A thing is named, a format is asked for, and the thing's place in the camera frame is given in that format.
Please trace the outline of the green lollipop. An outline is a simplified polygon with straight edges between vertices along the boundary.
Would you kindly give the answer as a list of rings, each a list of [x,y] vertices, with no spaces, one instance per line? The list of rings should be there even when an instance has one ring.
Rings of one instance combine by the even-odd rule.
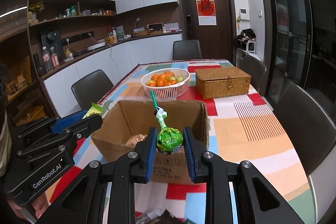
[[[154,116],[160,126],[156,142],[157,150],[165,155],[172,155],[182,147],[183,136],[178,129],[167,126],[165,123],[167,112],[158,106],[155,94],[152,90],[150,91],[150,96],[154,105]]]

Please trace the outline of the small green candy packet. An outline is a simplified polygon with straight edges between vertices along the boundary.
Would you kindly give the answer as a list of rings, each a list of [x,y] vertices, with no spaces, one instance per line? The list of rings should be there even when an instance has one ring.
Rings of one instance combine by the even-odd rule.
[[[93,115],[101,116],[102,112],[103,112],[103,107],[102,106],[100,106],[98,104],[95,104],[95,103],[91,103],[91,107],[86,112],[86,114],[83,116],[83,119],[88,118],[88,117],[93,116]]]

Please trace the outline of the dark brown chocolate bar packet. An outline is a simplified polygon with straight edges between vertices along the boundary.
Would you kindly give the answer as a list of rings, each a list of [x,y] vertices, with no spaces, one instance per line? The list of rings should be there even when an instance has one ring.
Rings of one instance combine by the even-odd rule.
[[[152,210],[147,213],[142,213],[139,216],[135,217],[136,224],[146,224],[146,223],[177,223],[183,224],[183,221],[173,216],[168,210],[161,211]]]

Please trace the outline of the white counter cabinets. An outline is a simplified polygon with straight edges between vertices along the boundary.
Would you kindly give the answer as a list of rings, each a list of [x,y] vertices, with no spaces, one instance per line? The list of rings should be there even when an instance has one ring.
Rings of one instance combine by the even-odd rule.
[[[56,115],[64,117],[81,109],[71,87],[84,76],[101,69],[117,84],[138,64],[171,61],[173,42],[181,39],[182,34],[167,34],[107,46],[47,77],[44,85]]]

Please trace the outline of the dark chair left near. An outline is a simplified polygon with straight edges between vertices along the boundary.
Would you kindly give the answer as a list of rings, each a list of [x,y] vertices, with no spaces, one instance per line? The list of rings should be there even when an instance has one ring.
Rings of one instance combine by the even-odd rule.
[[[98,103],[113,87],[109,77],[99,69],[76,81],[71,90],[80,108],[88,110],[91,103]]]

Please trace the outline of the dark chair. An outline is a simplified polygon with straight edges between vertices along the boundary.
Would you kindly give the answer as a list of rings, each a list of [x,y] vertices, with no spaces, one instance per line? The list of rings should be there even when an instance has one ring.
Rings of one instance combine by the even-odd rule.
[[[113,87],[109,77],[99,69],[76,81],[71,90],[80,108],[88,110],[91,103],[98,103]]]
[[[294,83],[289,84],[273,113],[295,148],[306,175],[311,175],[335,146],[335,123],[309,93]]]
[[[250,75],[250,84],[259,92],[266,75],[266,65],[251,55],[245,55],[238,67]]]

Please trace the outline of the white fruit basket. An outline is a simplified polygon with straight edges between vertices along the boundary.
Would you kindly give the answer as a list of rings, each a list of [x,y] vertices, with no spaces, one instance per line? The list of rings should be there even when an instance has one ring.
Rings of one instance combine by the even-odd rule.
[[[148,97],[153,93],[158,100],[172,100],[187,92],[190,73],[179,68],[152,71],[144,75],[141,85]]]

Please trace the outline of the woven wicker basket box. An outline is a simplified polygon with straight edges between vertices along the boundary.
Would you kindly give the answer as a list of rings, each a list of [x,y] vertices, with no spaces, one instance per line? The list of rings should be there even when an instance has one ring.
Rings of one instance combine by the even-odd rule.
[[[204,99],[247,94],[251,76],[237,67],[195,70],[196,87]]]

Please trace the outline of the dark chair far end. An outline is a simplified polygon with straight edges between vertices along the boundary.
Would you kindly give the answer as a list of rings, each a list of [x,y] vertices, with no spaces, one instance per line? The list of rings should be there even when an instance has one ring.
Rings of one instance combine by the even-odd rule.
[[[202,59],[201,47],[198,40],[180,40],[173,43],[173,60]]]

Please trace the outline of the dark chair right far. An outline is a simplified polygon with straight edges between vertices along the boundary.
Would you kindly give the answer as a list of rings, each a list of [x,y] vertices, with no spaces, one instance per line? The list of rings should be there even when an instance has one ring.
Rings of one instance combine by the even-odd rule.
[[[250,75],[250,84],[259,92],[266,75],[266,65],[251,55],[245,55],[238,67]]]

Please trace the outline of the dark wooden door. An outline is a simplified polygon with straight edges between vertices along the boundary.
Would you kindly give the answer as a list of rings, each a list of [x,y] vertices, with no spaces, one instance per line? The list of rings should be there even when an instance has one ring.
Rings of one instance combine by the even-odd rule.
[[[234,60],[234,0],[179,0],[183,38],[198,40],[205,59]]]

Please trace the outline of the dark chair right near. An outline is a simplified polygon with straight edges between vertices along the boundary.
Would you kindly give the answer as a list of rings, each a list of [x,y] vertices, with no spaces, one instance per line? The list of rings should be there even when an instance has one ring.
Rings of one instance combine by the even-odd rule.
[[[335,146],[335,123],[309,93],[294,83],[289,84],[273,113],[295,148],[306,175],[311,175]]]

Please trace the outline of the red fu door poster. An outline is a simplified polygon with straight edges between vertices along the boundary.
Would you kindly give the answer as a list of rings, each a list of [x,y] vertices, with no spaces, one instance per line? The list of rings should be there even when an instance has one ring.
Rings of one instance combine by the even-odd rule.
[[[196,0],[196,7],[200,26],[217,25],[215,0]]]

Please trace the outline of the black glass cabinet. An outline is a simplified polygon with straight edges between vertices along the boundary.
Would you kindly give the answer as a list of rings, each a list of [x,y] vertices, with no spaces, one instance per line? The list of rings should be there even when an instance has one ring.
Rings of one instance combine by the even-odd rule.
[[[335,107],[335,0],[264,0],[265,95],[276,105],[290,84]]]

